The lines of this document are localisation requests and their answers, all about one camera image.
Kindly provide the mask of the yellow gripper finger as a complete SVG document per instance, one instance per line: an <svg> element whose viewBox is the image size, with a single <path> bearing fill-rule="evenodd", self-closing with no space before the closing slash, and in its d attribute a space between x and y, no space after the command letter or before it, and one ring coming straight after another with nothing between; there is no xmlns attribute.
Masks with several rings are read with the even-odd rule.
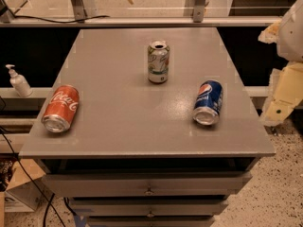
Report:
<svg viewBox="0 0 303 227"><path fill-rule="evenodd" d="M271 25L267 26L258 35L258 40L265 44L276 44L278 40L278 31L280 24L281 24L280 21L276 21Z"/></svg>
<svg viewBox="0 0 303 227"><path fill-rule="evenodd" d="M282 70L274 68L268 90L260 121L264 126L277 126L303 100L303 63L289 62Z"/></svg>

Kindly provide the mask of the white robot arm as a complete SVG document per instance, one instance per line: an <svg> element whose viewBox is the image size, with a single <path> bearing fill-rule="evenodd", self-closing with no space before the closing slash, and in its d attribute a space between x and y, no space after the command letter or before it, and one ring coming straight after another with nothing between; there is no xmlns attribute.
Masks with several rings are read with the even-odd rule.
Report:
<svg viewBox="0 0 303 227"><path fill-rule="evenodd" d="M277 54L288 61L281 70L272 71L260 116L265 126L274 127L303 101L303 0L296 0L280 21L259 34L258 40L276 43Z"/></svg>

